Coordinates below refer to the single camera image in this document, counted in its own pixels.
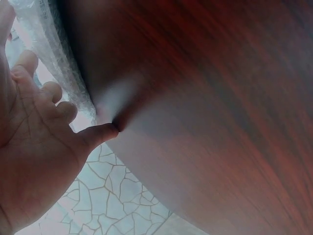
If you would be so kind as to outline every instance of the palm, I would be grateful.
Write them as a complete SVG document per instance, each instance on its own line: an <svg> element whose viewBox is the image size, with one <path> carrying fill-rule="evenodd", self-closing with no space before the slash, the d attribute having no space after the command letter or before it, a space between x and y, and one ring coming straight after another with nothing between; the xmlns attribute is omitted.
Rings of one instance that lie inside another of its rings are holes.
<svg viewBox="0 0 313 235"><path fill-rule="evenodd" d="M0 234L1 218L15 232L44 214L74 181L88 154L117 135L110 124L74 133L69 123L75 106L55 104L62 97L57 84L36 86L32 77L38 60L32 52L23 53L10 71L1 38L12 26L4 17L10 11L0 1L0 29L7 30L0 32Z"/></svg>

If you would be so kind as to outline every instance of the white tile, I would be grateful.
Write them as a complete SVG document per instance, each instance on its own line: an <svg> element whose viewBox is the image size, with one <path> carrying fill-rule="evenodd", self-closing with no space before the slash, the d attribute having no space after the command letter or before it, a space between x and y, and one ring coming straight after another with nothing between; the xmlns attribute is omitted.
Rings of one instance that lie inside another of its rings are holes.
<svg viewBox="0 0 313 235"><path fill-rule="evenodd" d="M123 235L115 226L110 227L107 235Z"/></svg>
<svg viewBox="0 0 313 235"><path fill-rule="evenodd" d="M71 234L77 234L77 233L79 233L79 231L81 231L81 226L79 226L78 224L76 224L74 221L72 221L71 223L70 223L70 233Z"/></svg>
<svg viewBox="0 0 313 235"><path fill-rule="evenodd" d="M157 204L157 203L159 203L159 201L156 199L156 198L154 198L154 199L152 199L152 201L151 201L153 204Z"/></svg>
<svg viewBox="0 0 313 235"><path fill-rule="evenodd" d="M151 227L152 223L150 220L146 220L139 214L133 213L135 221L135 235L146 234L147 230Z"/></svg>
<svg viewBox="0 0 313 235"><path fill-rule="evenodd" d="M91 220L91 222L90 222L89 224L87 224L88 227L90 227L91 229L94 229L94 230L100 228L100 224L99 224L99 222L98 222L98 219L99 219L99 216L97 216L97 215L92 215L92 220Z"/></svg>
<svg viewBox="0 0 313 235"><path fill-rule="evenodd" d="M67 189L67 192L71 192L71 191L73 191L73 190L75 190L75 189L78 189L78 180L75 180L75 181L71 184L71 186Z"/></svg>
<svg viewBox="0 0 313 235"><path fill-rule="evenodd" d="M152 213L151 214L151 221L153 224L155 223L163 223L165 219L157 214Z"/></svg>
<svg viewBox="0 0 313 235"><path fill-rule="evenodd" d="M139 182L139 180L132 173L127 173L125 178L130 179L130 180L135 181L135 182Z"/></svg>
<svg viewBox="0 0 313 235"><path fill-rule="evenodd" d="M78 202L69 198L69 197L62 197L59 199L58 203L60 204L60 206L62 206L63 208L65 208L65 210L70 211L71 209L73 209Z"/></svg>
<svg viewBox="0 0 313 235"><path fill-rule="evenodd" d="M116 157L116 164L117 165L124 165L124 163L118 157Z"/></svg>
<svg viewBox="0 0 313 235"><path fill-rule="evenodd" d="M161 215L163 218L168 217L168 209L163 206L161 203L151 206L151 210L155 214Z"/></svg>
<svg viewBox="0 0 313 235"><path fill-rule="evenodd" d="M88 164L85 164L77 178L83 182L89 189L100 188L104 186L105 180L94 173Z"/></svg>
<svg viewBox="0 0 313 235"><path fill-rule="evenodd" d="M125 235L134 235L134 234L135 234L134 229L132 229L128 233L126 233Z"/></svg>
<svg viewBox="0 0 313 235"><path fill-rule="evenodd" d="M61 222L66 216L67 211L62 208L58 203L55 204L47 213L46 218L55 222Z"/></svg>
<svg viewBox="0 0 313 235"><path fill-rule="evenodd" d="M89 166L102 179L106 179L113 168L111 164L101 162L89 163Z"/></svg>
<svg viewBox="0 0 313 235"><path fill-rule="evenodd" d="M91 211L76 211L74 212L74 222L78 226L83 226L83 224L88 224L92 220Z"/></svg>
<svg viewBox="0 0 313 235"><path fill-rule="evenodd" d="M142 184L140 182L133 182L129 179L124 179L121 184L121 201L130 202L142 191Z"/></svg>
<svg viewBox="0 0 313 235"><path fill-rule="evenodd" d="M142 197L140 198L140 204L146 205L146 206L152 206L153 203L148 201L146 198Z"/></svg>
<svg viewBox="0 0 313 235"><path fill-rule="evenodd" d="M80 194L80 200L78 204L73 208L73 211L91 210L91 200L90 200L89 190L81 182L79 183L79 194Z"/></svg>
<svg viewBox="0 0 313 235"><path fill-rule="evenodd" d="M151 208L149 206L139 206L135 211L147 220L150 220Z"/></svg>
<svg viewBox="0 0 313 235"><path fill-rule="evenodd" d="M51 220L45 220L40 223L41 232L45 235L68 235L69 227L69 224L57 223Z"/></svg>
<svg viewBox="0 0 313 235"><path fill-rule="evenodd" d="M116 156L113 153L107 156L100 156L99 160L103 163L110 163L112 165L116 165Z"/></svg>
<svg viewBox="0 0 313 235"><path fill-rule="evenodd" d="M73 190L72 192L70 192L67 197L75 200L75 201L78 201L79 200L79 190L76 189L76 190Z"/></svg>
<svg viewBox="0 0 313 235"><path fill-rule="evenodd" d="M112 193L109 194L107 216L113 219L122 219L126 216L123 210L123 204Z"/></svg>
<svg viewBox="0 0 313 235"><path fill-rule="evenodd" d="M15 235L42 235L39 224L34 223L21 231L17 232Z"/></svg>
<svg viewBox="0 0 313 235"><path fill-rule="evenodd" d="M106 143L103 143L101 145L101 153L100 153L100 156L103 156L103 155L108 155L110 153L113 153L112 150L107 146Z"/></svg>
<svg viewBox="0 0 313 235"><path fill-rule="evenodd" d="M88 156L87 158L87 162L97 162L99 161L99 157L100 157L100 153L101 153L101 145L96 147Z"/></svg>
<svg viewBox="0 0 313 235"><path fill-rule="evenodd" d="M107 211L107 199L109 191L105 188L97 188L90 190L90 198L92 204L92 214L101 215Z"/></svg>
<svg viewBox="0 0 313 235"><path fill-rule="evenodd" d="M102 228L102 232L103 234L107 234L108 229L110 228L110 226L114 223L116 223L118 220L116 219L110 219L107 218L104 214L102 214L101 216L99 216L99 223L101 224L101 228Z"/></svg>
<svg viewBox="0 0 313 235"><path fill-rule="evenodd" d="M110 177L107 178L105 187L106 187L108 190L110 190L111 192L113 192L112 181L111 181L111 178L110 178Z"/></svg>
<svg viewBox="0 0 313 235"><path fill-rule="evenodd" d="M152 235L162 225L162 223L153 224L147 231L146 235Z"/></svg>
<svg viewBox="0 0 313 235"><path fill-rule="evenodd" d="M120 187L122 180L125 177L125 172L126 172L126 167L125 166L120 166L116 165L113 167L111 173L110 173L110 178L112 181L112 188L113 188L113 193L119 197L120 195Z"/></svg>
<svg viewBox="0 0 313 235"><path fill-rule="evenodd" d="M86 225L83 225L82 231L79 233L79 235L93 235L94 230L88 228Z"/></svg>
<svg viewBox="0 0 313 235"><path fill-rule="evenodd" d="M62 197L67 196L67 195L68 195L68 192L65 192L65 193L62 195Z"/></svg>
<svg viewBox="0 0 313 235"><path fill-rule="evenodd" d="M149 191L143 192L142 196L144 196L148 201L151 201L153 199L153 195Z"/></svg>
<svg viewBox="0 0 313 235"><path fill-rule="evenodd" d="M98 229L98 230L94 233L94 235L102 235L101 228L100 228L100 229Z"/></svg>
<svg viewBox="0 0 313 235"><path fill-rule="evenodd" d="M69 215L66 215L64 219L62 220L62 223L70 223L72 221L72 218Z"/></svg>
<svg viewBox="0 0 313 235"><path fill-rule="evenodd" d="M130 214L133 213L138 207L138 204L135 204L133 202L124 202L124 211L126 212L126 214Z"/></svg>
<svg viewBox="0 0 313 235"><path fill-rule="evenodd" d="M140 198L141 198L141 194L138 194L133 200L132 202L140 204Z"/></svg>
<svg viewBox="0 0 313 235"><path fill-rule="evenodd" d="M37 222L38 222L38 223L43 222L43 221L45 220L45 217L47 216L48 212L46 212L45 214L43 214L43 216L41 216L41 217L38 219Z"/></svg>
<svg viewBox="0 0 313 235"><path fill-rule="evenodd" d="M118 221L115 226L122 234L126 234L134 227L134 220L132 218L132 215L127 215L126 217Z"/></svg>

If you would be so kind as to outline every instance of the wooden surface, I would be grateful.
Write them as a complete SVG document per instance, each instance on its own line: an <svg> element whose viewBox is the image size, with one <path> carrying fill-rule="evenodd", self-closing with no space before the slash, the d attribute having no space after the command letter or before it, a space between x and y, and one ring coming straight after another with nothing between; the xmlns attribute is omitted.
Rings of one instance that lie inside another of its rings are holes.
<svg viewBox="0 0 313 235"><path fill-rule="evenodd" d="M311 0L68 0L108 145L211 235L313 234Z"/></svg>

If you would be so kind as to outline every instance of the finger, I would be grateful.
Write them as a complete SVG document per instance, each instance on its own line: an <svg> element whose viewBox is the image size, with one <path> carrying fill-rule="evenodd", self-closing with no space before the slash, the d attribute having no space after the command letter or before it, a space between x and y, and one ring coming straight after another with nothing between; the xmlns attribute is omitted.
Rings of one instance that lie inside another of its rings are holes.
<svg viewBox="0 0 313 235"><path fill-rule="evenodd" d="M113 124L104 124L92 126L78 133L78 135L87 144L90 151L95 149L105 141L111 140L118 135L118 130Z"/></svg>
<svg viewBox="0 0 313 235"><path fill-rule="evenodd" d="M13 7L7 0L0 0L0 46L5 46L15 19Z"/></svg>
<svg viewBox="0 0 313 235"><path fill-rule="evenodd" d="M38 67L38 57L35 53L29 50L25 50L20 55L15 66L12 68L12 72L27 72L31 78L34 77L34 73Z"/></svg>
<svg viewBox="0 0 313 235"><path fill-rule="evenodd" d="M55 104L62 99L62 88L55 82L44 83L41 90L44 93L51 95L51 101Z"/></svg>
<svg viewBox="0 0 313 235"><path fill-rule="evenodd" d="M77 116L77 108L70 102L61 102L58 104L57 109L62 113L65 121L70 124Z"/></svg>

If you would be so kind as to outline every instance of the bubble wrap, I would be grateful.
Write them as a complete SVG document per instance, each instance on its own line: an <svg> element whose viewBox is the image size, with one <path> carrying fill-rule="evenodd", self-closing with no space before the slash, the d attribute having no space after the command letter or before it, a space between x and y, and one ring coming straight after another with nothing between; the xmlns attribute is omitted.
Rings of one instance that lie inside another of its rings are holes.
<svg viewBox="0 0 313 235"><path fill-rule="evenodd" d="M25 45L37 54L64 92L78 108L83 129L95 124L95 108L67 41L56 4L52 0L9 0L18 22L28 34Z"/></svg>

